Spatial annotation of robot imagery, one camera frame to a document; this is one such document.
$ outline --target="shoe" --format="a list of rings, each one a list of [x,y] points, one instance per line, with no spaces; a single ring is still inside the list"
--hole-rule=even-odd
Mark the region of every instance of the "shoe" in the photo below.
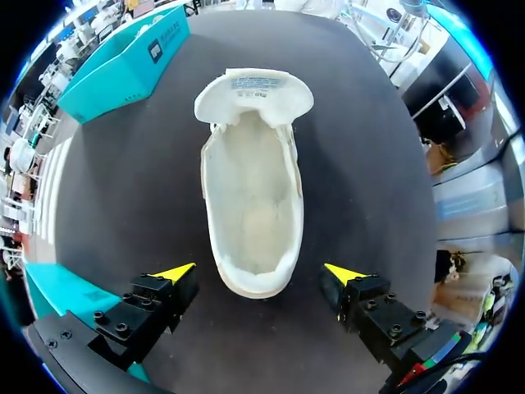
[[[201,182],[213,257],[240,296],[274,296],[294,271],[304,206],[292,122],[312,106],[303,81],[260,69],[226,70],[195,99],[212,131]]]

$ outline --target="white shirt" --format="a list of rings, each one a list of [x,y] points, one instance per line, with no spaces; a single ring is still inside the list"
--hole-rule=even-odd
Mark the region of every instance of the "white shirt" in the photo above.
[[[276,10],[335,19],[343,11],[345,0],[275,0]]]

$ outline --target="wire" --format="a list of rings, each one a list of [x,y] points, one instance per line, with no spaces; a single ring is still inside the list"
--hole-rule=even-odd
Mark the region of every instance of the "wire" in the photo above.
[[[486,357],[486,353],[484,351],[480,351],[477,353],[467,353],[466,355],[459,355],[450,360],[442,360],[436,365],[434,365],[433,367],[430,367],[429,369],[421,372],[419,375],[414,376],[411,380],[409,380],[405,384],[402,384],[401,386],[396,387],[390,392],[390,394],[401,394],[402,392],[405,392],[407,389],[420,383],[423,379],[428,378],[434,373],[440,372],[442,369],[447,369],[449,367],[452,367],[453,365],[466,363],[468,361],[474,361],[474,360],[483,361],[485,357]]]
[[[361,28],[359,27],[359,23],[357,22],[357,19],[354,14],[354,5],[352,3],[352,0],[349,0],[349,11],[350,11],[350,16],[352,18],[352,22],[354,23],[355,29],[358,32],[359,38],[364,42],[368,50],[372,52],[375,56],[377,56],[379,60],[385,61],[387,63],[401,63],[407,60],[409,57],[411,57],[414,54],[414,52],[416,52],[416,49],[418,48],[418,46],[414,45],[413,48],[411,48],[401,59],[390,60],[389,58],[384,57],[383,55],[378,53],[374,48],[372,48],[372,46],[368,43],[368,41],[363,37],[363,32],[361,31]],[[426,22],[428,20],[430,20],[430,15],[427,13],[427,19],[425,20],[422,18],[421,29],[419,30],[418,37],[416,38],[417,43],[419,43],[419,40],[421,39],[423,35],[423,31],[425,30],[425,26],[427,25]]]

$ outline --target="bolt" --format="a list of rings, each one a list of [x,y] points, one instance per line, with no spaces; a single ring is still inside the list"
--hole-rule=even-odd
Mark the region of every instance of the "bolt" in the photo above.
[[[149,309],[149,308],[151,308],[151,305],[152,305],[151,300],[143,300],[143,301],[142,301],[142,306],[143,306],[145,309]]]
[[[385,296],[385,301],[386,301],[387,303],[394,302],[394,301],[395,301],[395,294],[394,294],[394,293],[388,293],[388,294]]]
[[[427,314],[425,312],[423,312],[422,310],[419,310],[418,312],[416,312],[416,314],[414,315],[414,319],[416,320],[416,322],[418,323],[425,323],[427,321]]]
[[[48,339],[46,341],[46,346],[49,348],[49,349],[55,349],[57,346],[58,346],[58,343],[56,340],[54,339]]]
[[[128,333],[128,325],[126,323],[118,323],[115,326],[115,331],[119,337],[123,337]]]
[[[93,318],[95,319],[95,322],[100,323],[104,319],[104,312],[102,310],[98,310],[93,314]]]
[[[399,324],[394,324],[392,327],[390,327],[390,330],[388,330],[388,335],[390,335],[392,338],[397,338],[401,333],[403,332],[403,329]]]
[[[377,308],[377,302],[374,301],[374,300],[368,300],[367,301],[367,309],[368,310],[374,310],[375,308]]]
[[[69,330],[65,330],[60,333],[60,338],[62,339],[70,339],[71,337],[73,337],[73,334],[71,334],[71,331]]]

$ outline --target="dark table surface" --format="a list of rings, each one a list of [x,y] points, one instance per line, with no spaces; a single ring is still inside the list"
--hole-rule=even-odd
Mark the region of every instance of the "dark table surface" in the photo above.
[[[117,294],[141,272],[195,262],[201,291],[144,362],[182,393],[377,392],[388,375],[346,336],[317,289],[322,263],[378,271],[426,309],[436,229],[418,133],[386,74],[334,21],[278,11],[189,19],[153,95],[75,135],[60,186],[58,261]],[[294,126],[304,236],[290,284],[265,301],[226,288],[208,239],[194,99],[228,67],[288,71],[312,90]]]

